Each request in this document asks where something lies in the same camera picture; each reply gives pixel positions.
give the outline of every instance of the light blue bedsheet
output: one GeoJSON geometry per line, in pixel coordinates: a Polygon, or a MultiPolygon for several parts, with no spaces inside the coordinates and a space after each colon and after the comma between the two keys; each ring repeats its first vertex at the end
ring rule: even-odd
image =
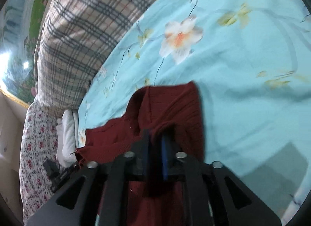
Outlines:
{"type": "Polygon", "coordinates": [[[85,129],[122,116],[144,85],[195,81],[206,159],[286,224],[311,188],[311,23],[301,0],[158,0],[124,36],[79,108],[85,129]]]}

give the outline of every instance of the floral bedsheet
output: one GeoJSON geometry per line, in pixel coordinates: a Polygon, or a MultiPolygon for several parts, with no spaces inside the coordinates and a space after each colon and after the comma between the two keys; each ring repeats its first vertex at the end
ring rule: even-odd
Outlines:
{"type": "MultiPolygon", "coordinates": [[[[56,161],[58,146],[56,126],[57,119],[50,117],[35,98],[27,111],[21,144],[19,173],[25,225],[52,196],[50,190],[52,182],[43,163],[47,159],[56,161]]],[[[61,171],[64,169],[59,164],[58,167],[61,171]]]]}
{"type": "Polygon", "coordinates": [[[80,146],[138,88],[193,80],[205,161],[222,161],[285,225],[311,188],[310,22],[302,0],[158,0],[94,78],[80,146]]]}

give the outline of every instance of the plaid pillow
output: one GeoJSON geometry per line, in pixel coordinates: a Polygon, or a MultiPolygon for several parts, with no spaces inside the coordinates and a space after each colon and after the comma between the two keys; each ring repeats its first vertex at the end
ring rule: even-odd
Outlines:
{"type": "Polygon", "coordinates": [[[61,117],[78,109],[114,47],[156,0],[52,0],[35,51],[38,99],[61,117]]]}

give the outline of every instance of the red knit fabric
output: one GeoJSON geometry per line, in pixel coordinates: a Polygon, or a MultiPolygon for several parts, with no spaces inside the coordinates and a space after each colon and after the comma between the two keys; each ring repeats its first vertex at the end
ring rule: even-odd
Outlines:
{"type": "MultiPolygon", "coordinates": [[[[203,160],[203,126],[198,90],[193,82],[178,86],[145,87],[135,92],[125,114],[106,125],[86,130],[86,145],[77,150],[83,161],[111,162],[130,150],[149,129],[151,141],[173,127],[175,141],[187,154],[203,160]]],[[[129,226],[179,226],[183,224],[181,185],[157,184],[161,194],[147,197],[145,183],[129,184],[129,226]]]]}

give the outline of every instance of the white flower print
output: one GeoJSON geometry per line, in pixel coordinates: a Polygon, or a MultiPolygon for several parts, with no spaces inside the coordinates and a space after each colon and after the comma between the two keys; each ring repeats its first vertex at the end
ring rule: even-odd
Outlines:
{"type": "Polygon", "coordinates": [[[111,83],[114,84],[117,81],[117,76],[114,75],[114,78],[111,80],[111,83]]]}
{"type": "Polygon", "coordinates": [[[191,46],[203,37],[203,29],[195,26],[196,16],[190,16],[179,22],[165,25],[165,39],[162,42],[160,56],[165,58],[172,54],[176,64],[183,62],[191,52],[191,46]]]}
{"type": "Polygon", "coordinates": [[[99,77],[100,77],[100,76],[106,77],[106,74],[107,74],[107,69],[106,69],[105,67],[102,66],[102,67],[99,69],[99,77]]]}
{"type": "Polygon", "coordinates": [[[79,130],[79,144],[85,146],[86,136],[85,130],[79,130]]]}
{"type": "Polygon", "coordinates": [[[140,16],[140,18],[138,18],[138,20],[137,21],[141,21],[142,19],[144,19],[144,14],[142,14],[141,16],[140,16]]]}

